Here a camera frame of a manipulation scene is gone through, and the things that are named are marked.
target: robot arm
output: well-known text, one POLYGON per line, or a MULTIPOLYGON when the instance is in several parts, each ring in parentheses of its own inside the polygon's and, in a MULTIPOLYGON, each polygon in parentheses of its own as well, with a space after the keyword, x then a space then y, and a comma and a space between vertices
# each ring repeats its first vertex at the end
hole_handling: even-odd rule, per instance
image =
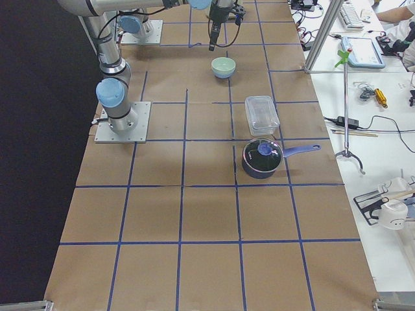
POLYGON ((105 12, 133 10, 135 8, 154 8, 186 5, 187 0, 58 0, 61 7, 69 13, 83 17, 101 16, 105 12))
POLYGON ((227 22, 230 12, 236 15, 235 24, 238 27, 241 25, 245 11, 237 2, 237 0, 212 0, 209 11, 209 20, 212 21, 212 27, 209 33, 209 51, 214 51, 215 47, 218 46, 217 40, 220 34, 220 27, 223 23, 227 22))
POLYGON ((203 10, 211 5, 210 20, 213 22, 209 49, 213 51, 220 32, 220 25, 228 20, 229 13, 236 7, 237 0, 57 0, 69 13, 77 15, 84 22, 93 45, 97 50, 100 69, 104 79, 97 86, 97 97, 104 107, 103 120, 106 124, 98 127, 96 142, 102 143, 144 143, 147 136, 150 102, 130 102, 128 85, 131 69, 121 57, 114 40, 106 12, 120 11, 122 17, 136 15, 126 19, 126 25, 133 32, 140 30, 140 23, 146 23, 150 15, 147 8, 190 4, 192 8, 203 10))

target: white device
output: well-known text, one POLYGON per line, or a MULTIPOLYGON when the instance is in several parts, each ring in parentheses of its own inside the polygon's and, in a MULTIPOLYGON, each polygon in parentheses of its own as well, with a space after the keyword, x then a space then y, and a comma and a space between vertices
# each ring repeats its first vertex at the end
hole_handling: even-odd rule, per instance
POLYGON ((385 68, 385 62, 379 47, 371 38, 343 37, 342 48, 346 51, 352 49, 349 55, 349 65, 362 68, 385 68))
POLYGON ((343 3, 340 8, 340 19, 348 30, 362 30, 364 28, 363 22, 351 3, 343 3))

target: saucepan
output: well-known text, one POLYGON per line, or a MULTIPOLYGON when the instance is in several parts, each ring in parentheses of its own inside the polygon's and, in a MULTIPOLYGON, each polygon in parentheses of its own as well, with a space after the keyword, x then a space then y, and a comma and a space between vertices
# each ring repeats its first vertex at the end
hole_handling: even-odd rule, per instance
POLYGON ((256 138, 244 147, 242 167, 253 178, 268 178, 273 175, 284 158, 302 152, 317 151, 321 148, 319 144, 308 144, 283 151, 275 141, 267 138, 256 138))

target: tripod base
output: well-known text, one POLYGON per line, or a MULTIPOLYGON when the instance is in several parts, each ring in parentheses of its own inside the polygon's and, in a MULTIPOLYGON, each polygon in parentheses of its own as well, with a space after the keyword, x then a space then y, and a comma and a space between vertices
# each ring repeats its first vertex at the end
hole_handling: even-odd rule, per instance
POLYGON ((343 150, 343 151, 337 152, 335 154, 335 157, 338 157, 338 156, 354 157, 357 160, 357 162, 359 162, 359 166, 360 166, 359 171, 360 171, 360 173, 362 175, 365 175, 366 174, 365 171, 363 170, 363 163, 362 163, 362 161, 357 156, 355 156, 354 154, 352 154, 349 150, 343 150))

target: person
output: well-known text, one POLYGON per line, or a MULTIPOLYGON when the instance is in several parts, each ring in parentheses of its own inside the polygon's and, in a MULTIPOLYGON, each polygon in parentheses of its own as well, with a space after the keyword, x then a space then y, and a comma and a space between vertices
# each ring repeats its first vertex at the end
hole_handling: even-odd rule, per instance
MULTIPOLYGON (((392 46, 396 40, 404 40, 408 36, 409 23, 415 21, 415 3, 380 12, 376 16, 379 21, 397 23, 396 26, 386 29, 392 46)), ((415 71, 415 40, 403 52, 402 63, 408 71, 415 71)))
POLYGON ((390 40, 404 40, 409 33, 409 23, 415 21, 415 3, 407 6, 400 6, 384 12, 376 13, 379 21, 387 23, 397 23, 396 26, 386 29, 386 35, 390 40))

